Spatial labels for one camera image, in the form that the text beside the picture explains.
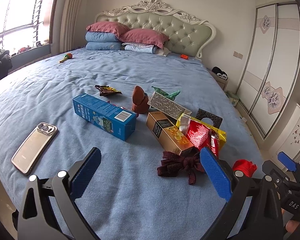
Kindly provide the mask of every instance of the wardrobe door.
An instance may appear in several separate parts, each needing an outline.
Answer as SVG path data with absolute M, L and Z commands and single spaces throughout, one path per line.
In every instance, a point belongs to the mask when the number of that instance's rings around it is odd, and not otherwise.
M 271 129 L 290 93 L 298 67 L 299 51 L 298 5 L 279 5 L 273 59 L 261 95 L 251 112 L 264 135 Z
M 257 23 L 250 58 L 237 95 L 249 111 L 265 77 L 274 43 L 276 5 L 257 10 Z

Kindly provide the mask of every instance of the blue box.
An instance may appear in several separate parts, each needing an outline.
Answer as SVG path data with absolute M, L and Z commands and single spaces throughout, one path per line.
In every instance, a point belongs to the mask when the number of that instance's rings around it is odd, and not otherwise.
M 136 129 L 135 113 L 86 93 L 75 97 L 73 106 L 77 115 L 123 141 Z

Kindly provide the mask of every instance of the green leather headboard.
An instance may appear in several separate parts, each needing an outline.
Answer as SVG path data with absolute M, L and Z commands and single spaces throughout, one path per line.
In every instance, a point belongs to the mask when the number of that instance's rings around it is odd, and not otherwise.
M 216 36 L 208 21 L 181 10 L 173 10 L 158 0 L 141 1 L 96 15 L 95 22 L 117 21 L 132 29 L 153 29 L 166 34 L 170 40 L 164 46 L 171 52 L 202 58 L 202 49 Z

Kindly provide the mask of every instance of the smartphone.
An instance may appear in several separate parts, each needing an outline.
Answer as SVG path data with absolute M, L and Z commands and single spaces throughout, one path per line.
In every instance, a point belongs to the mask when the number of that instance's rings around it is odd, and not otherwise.
M 39 123 L 13 155 L 11 159 L 13 165 L 28 175 L 57 132 L 56 126 L 45 122 Z

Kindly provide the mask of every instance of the hand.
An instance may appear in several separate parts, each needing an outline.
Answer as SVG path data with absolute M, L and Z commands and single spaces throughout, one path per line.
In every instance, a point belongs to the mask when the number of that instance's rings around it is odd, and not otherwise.
M 298 227 L 299 224 L 300 224 L 300 222 L 298 222 L 298 221 L 290 220 L 286 224 L 286 230 L 291 234 L 294 232 L 294 230 L 296 230 L 296 228 Z

